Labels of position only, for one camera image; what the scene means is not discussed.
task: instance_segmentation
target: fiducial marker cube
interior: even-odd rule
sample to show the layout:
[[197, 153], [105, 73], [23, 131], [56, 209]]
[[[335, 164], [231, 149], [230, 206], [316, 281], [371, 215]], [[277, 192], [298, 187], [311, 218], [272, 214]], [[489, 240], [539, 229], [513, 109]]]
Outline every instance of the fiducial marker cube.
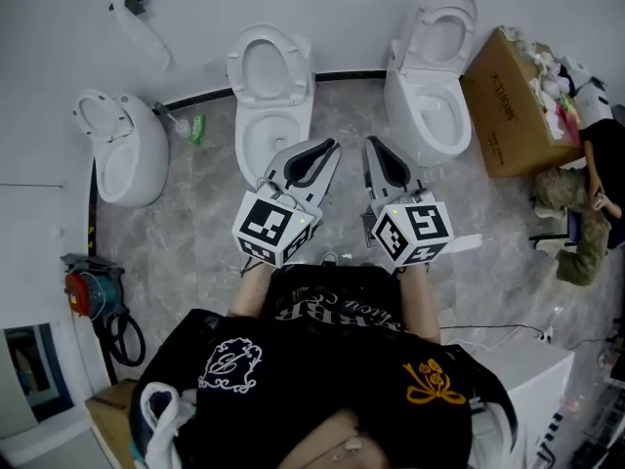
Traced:
[[447, 207], [441, 201], [387, 205], [373, 235], [396, 267], [432, 262], [453, 240]]
[[232, 235], [243, 253], [281, 268], [313, 234], [315, 217], [246, 192]]

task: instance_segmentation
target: wall-mounted toilet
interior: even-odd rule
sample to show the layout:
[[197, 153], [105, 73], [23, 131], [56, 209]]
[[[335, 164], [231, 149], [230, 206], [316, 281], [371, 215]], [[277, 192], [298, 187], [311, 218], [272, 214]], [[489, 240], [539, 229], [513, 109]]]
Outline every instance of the wall-mounted toilet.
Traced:
[[475, 0], [422, 0], [391, 44], [384, 89], [391, 135], [422, 167], [454, 158], [471, 141], [459, 77], [477, 23]]
[[241, 31], [226, 65], [237, 98], [236, 159], [255, 190], [277, 152], [309, 138], [314, 100], [311, 42], [255, 24]]
[[130, 94], [112, 99], [87, 90], [72, 114], [93, 142], [100, 197], [125, 207], [155, 201], [167, 180], [169, 147], [163, 126], [151, 109]]

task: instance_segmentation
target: shoe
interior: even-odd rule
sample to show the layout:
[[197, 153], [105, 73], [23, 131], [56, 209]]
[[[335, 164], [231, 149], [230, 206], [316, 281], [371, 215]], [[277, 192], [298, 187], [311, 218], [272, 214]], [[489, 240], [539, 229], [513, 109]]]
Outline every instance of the shoe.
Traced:
[[563, 221], [566, 219], [566, 209], [553, 210], [538, 203], [534, 204], [534, 214], [540, 219], [556, 219], [557, 221]]
[[338, 266], [339, 257], [334, 252], [327, 252], [321, 259], [321, 266]]
[[549, 257], [558, 258], [561, 250], [564, 250], [564, 241], [561, 239], [539, 239], [534, 245], [536, 250], [545, 252]]

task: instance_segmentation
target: leg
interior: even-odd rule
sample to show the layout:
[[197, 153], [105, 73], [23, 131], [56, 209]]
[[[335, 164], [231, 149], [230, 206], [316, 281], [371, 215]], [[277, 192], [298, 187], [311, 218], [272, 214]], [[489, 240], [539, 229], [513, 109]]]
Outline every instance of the leg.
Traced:
[[558, 254], [558, 279], [578, 286], [590, 285], [599, 272], [607, 249], [610, 223], [602, 211], [587, 207], [582, 212], [581, 239], [577, 252]]
[[410, 333], [440, 344], [437, 310], [424, 264], [408, 266], [400, 275], [403, 324]]
[[536, 177], [537, 202], [553, 210], [583, 212], [590, 204], [586, 176], [581, 170], [554, 168]]
[[243, 275], [238, 294], [230, 304], [229, 317], [258, 318], [261, 315], [273, 270], [275, 267], [271, 264], [252, 259]]

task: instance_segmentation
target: toilet lid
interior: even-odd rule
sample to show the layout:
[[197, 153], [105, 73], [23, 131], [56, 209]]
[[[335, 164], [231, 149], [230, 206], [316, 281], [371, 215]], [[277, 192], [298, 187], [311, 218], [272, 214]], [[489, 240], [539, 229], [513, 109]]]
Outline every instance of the toilet lid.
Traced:
[[298, 44], [279, 29], [244, 29], [226, 61], [232, 91], [253, 107], [295, 106], [306, 98], [309, 66]]
[[74, 121], [94, 141], [107, 142], [126, 136], [133, 124], [126, 111], [105, 93], [86, 90], [72, 111]]
[[476, 34], [475, 0], [425, 0], [407, 20], [397, 55], [401, 71], [462, 74]]

